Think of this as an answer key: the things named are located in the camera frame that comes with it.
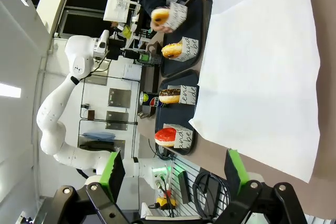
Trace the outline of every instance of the white box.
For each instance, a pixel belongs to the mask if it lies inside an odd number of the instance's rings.
[[[183,37],[182,38],[182,53],[180,54],[180,56],[172,60],[183,62],[183,61],[190,60],[196,57],[197,53],[198,53],[198,40]]]
[[[193,131],[178,124],[163,124],[163,128],[176,129],[174,148],[190,148],[193,141]]]
[[[176,30],[187,19],[188,7],[175,2],[170,2],[169,18],[163,25]]]
[[[168,85],[167,89],[181,90],[179,103],[196,105],[197,87],[190,87],[185,85],[179,85],[179,86]]]

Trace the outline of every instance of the screw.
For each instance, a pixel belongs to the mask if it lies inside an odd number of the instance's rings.
[[[284,191],[284,190],[286,190],[286,187],[284,185],[280,185],[279,189],[280,189],[280,191]]]
[[[258,184],[255,183],[255,182],[253,182],[253,183],[251,184],[251,187],[252,187],[252,188],[257,188],[257,187],[258,187]]]

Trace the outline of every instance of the table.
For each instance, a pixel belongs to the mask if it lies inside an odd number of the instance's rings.
[[[269,167],[247,156],[241,155],[248,172],[261,174],[267,185],[289,182],[293,185],[306,214],[322,219],[336,218],[336,6],[334,0],[311,0],[315,18],[317,43],[321,68],[317,81],[319,127],[321,132],[316,163],[310,183]],[[162,42],[163,35],[156,34],[153,41]],[[192,67],[199,72],[200,61]],[[140,134],[154,139],[155,117],[139,120]],[[224,175],[227,148],[203,139],[197,134],[194,149],[183,156],[194,164],[219,176]]]

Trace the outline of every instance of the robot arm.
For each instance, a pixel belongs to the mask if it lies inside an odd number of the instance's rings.
[[[103,59],[107,51],[109,31],[105,30],[99,39],[87,36],[69,38],[65,53],[69,60],[70,74],[42,103],[37,113],[37,125],[42,131],[41,149],[65,165],[78,169],[94,168],[102,174],[110,153],[91,152],[68,145],[65,142],[66,128],[59,118],[68,103],[70,95],[80,79],[88,76],[93,67],[93,58]]]

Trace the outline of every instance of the white paper sheet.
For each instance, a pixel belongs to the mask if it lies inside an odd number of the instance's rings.
[[[190,123],[203,138],[308,182],[319,66],[310,0],[213,0]]]

